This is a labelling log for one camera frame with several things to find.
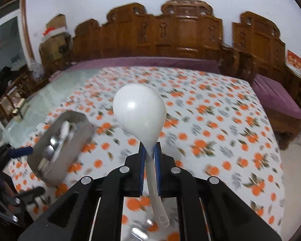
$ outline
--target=floral tablecloth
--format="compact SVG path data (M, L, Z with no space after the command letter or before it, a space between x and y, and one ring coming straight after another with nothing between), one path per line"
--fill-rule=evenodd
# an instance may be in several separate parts
M138 152L139 141L119 126L112 111L114 95L130 83L155 89L166 104L167 117L159 137L162 152L196 177L219 177L280 233L284 213L280 152L252 88L246 81L227 76L171 68L104 68L49 113L25 146L34 145L65 110L85 113L96 126L96 133L56 188L37 179L25 158L10 162L9 170L18 191L35 186L47 190L28 207L31 216L36 219L81 177L106 176L122 166L128 155ZM122 240L135 225L148 228L151 240L178 240L175 199L164 200L170 226L149 227L146 221L152 217L152 209L147 191L144 183L142 197L125 198Z

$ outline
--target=wooden door frame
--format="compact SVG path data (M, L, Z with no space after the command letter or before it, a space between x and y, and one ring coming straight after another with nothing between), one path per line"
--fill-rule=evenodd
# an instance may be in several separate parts
M2 6L7 3L12 2L13 0L4 0ZM33 50L30 43L30 37L28 32L28 25L26 20L26 0L20 0L20 11L21 11L21 19L22 19L22 31L25 38L26 49L30 58L34 58Z

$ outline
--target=gray container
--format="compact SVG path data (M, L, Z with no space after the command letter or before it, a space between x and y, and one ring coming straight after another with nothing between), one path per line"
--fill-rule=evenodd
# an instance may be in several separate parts
M44 149L50 144L50 138L59 134L60 127L64 121L71 123L83 122L74 137L63 146L57 159L49 164L49 168L42 173L38 171L38 165L43 158ZM67 174L67 169L74 159L81 153L81 149L94 133L93 125L88 121L83 113L66 111L50 126L45 134L39 139L33 148L33 154L28 156L27 162L36 177L51 186L58 186Z

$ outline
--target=plastic bag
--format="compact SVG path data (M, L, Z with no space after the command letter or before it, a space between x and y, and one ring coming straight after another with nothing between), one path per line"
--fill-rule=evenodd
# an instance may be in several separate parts
M34 58L30 59L29 70L32 71L32 77L36 81L41 79L45 74L45 70L44 70L44 67L42 66L42 64L37 62Z

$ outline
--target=metal rivet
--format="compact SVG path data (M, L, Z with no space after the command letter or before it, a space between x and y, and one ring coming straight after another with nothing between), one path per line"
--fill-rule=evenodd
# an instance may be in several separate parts
M121 173L127 173L129 171L129 167L123 166L119 169Z
M81 182L84 184L84 185L87 185L91 182L91 178L90 177L84 177L81 179Z
M179 167L172 167L171 172L174 174L178 174L181 172L181 169Z
M220 180L219 180L217 177L210 177L210 178L209 178L209 182L210 182L211 184L218 184L219 181L220 181Z

